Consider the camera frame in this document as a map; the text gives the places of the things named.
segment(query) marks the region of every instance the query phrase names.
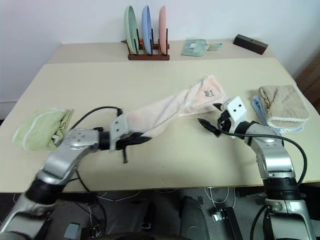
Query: black box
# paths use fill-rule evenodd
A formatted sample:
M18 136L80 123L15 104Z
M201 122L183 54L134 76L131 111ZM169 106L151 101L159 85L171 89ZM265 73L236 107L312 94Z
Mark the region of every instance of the black box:
M268 44L254 40L247 36L243 36L241 34L238 34L235 37L233 44L260 55L262 55L268 47Z

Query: plate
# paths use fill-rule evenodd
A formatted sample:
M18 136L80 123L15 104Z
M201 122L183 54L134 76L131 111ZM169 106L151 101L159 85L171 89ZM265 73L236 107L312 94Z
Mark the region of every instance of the plate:
M162 6L159 14L159 41L160 49L164 54L166 51L166 38L167 38L167 27L166 27L166 6Z
M124 33L126 43L129 46L129 49L132 54L138 54L136 51L139 50L139 40L137 35L137 20L135 11L132 6L128 6L124 12Z
M152 26L149 6L145 6L142 11L142 36L144 48L148 54L151 54Z

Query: blue towel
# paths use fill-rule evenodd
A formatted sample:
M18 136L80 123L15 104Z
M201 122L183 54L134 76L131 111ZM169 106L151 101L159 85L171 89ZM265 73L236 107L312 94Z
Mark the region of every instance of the blue towel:
M255 113L258 115L258 117L261 120L261 122L263 123L263 125L268 126L267 119L266 119L266 113L265 113L264 107L262 105L260 96L258 96L258 95L253 96L251 106L253 107ZM273 128L273 129L275 129L275 130L279 131L281 134L283 134L283 133L297 133L297 132L302 131L304 129L304 127L302 126L298 129L291 130L291 131L284 130L282 128Z

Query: small green cloth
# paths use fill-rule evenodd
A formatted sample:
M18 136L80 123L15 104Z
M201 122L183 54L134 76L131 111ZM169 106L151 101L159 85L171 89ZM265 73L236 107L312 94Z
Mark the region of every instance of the small green cloth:
M40 109L16 130L12 142L25 150L55 151L64 139L73 112L53 107Z

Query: beige table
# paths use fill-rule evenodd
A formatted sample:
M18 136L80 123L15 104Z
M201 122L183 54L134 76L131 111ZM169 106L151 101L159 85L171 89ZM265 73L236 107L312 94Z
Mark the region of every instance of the beige table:
M74 109L72 125L93 108L113 105L124 111L133 110L188 88L210 74L216 76L230 97L242 98L249 121L258 120L250 105L258 87L295 84L273 57L44 65L0 127L0 192L26 190L47 158L45 151L25 151L11 142L18 126L36 109ZM308 156L305 180L314 182L320 181L320 117L310 103L307 106L311 119L305 129L285 136L304 148ZM79 172L93 191L262 184L255 154L242 140L216 138L197 121L197 117L202 117L215 123L219 114L178 117L158 137L128 147L128 164L122 164L120 151L101 151L86 156ZM113 111L102 110L80 126L108 128L114 117ZM299 178L302 157L294 146L285 146ZM66 190L83 188L73 181Z

